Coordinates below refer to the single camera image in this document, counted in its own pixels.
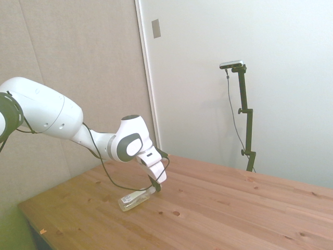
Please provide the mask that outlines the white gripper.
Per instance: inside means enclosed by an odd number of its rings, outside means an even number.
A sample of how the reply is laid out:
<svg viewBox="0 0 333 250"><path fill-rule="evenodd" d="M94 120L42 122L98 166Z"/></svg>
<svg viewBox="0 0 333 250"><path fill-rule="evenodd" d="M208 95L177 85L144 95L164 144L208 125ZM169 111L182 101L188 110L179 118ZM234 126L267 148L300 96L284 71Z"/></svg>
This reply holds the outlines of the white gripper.
<svg viewBox="0 0 333 250"><path fill-rule="evenodd" d="M157 192L160 192L161 185L159 183L163 183L167 179L163 163L159 161L151 167L147 167L144 164L140 164L140 166L149 175L151 185Z"/></svg>

